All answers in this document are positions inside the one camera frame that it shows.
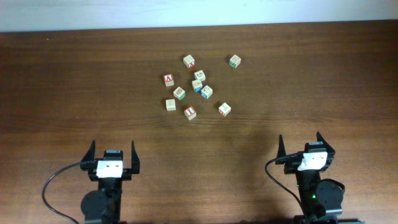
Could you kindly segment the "wooden block blue Z side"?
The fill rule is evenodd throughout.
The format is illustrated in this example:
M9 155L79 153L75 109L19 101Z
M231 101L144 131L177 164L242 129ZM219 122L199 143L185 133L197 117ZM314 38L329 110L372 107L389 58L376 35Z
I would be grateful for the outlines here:
M213 89L206 85L201 89L201 96L208 99L213 94Z

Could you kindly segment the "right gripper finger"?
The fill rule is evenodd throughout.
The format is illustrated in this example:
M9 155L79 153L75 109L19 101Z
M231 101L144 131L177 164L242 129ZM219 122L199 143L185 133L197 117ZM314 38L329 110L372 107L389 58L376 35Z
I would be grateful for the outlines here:
M285 146L284 146L284 140L282 135L279 135L279 145L278 145L278 150L277 150L277 159L281 159L286 156L285 152Z
M319 131L316 133L316 136L317 141L323 143L323 147L326 149L328 154L335 154L335 150L326 142L326 140L323 138Z

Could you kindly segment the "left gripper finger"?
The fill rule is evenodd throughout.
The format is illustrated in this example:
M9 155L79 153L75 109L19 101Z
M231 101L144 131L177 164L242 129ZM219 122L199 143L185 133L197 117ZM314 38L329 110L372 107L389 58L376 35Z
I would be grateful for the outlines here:
M131 173L140 173L140 160L136 152L134 141L131 143Z
M93 162L95 159L95 140L92 140L89 150L83 156L81 163Z

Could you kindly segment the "wooden block red I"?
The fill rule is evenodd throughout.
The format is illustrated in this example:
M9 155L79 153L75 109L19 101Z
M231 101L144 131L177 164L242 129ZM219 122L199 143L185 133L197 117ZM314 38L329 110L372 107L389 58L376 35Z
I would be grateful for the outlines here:
M197 112L192 106L189 106L188 108L184 109L184 115L188 120L192 120L197 116Z

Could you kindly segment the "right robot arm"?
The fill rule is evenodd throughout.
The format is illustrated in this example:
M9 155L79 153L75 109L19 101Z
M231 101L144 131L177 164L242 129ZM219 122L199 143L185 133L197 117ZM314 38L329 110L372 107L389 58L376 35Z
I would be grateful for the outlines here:
M295 223L337 223L342 214L345 186L333 179L322 179L320 173L330 167L335 150L317 133L315 142L305 144L304 150L286 154L283 137L275 163L284 166L285 174L296 177L303 215L294 218Z

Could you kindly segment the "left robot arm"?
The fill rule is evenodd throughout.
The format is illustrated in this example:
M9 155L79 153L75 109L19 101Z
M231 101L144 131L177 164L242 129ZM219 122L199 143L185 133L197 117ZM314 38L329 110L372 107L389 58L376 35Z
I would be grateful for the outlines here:
M121 223L121 198L124 181L132 180L132 176L140 173L140 160L134 142L131 143L131 167L123 167L121 150L106 150L102 158L95 158L95 142L83 159L80 169L87 171L92 182L98 188L88 192L81 201L81 212L85 223L115 224Z

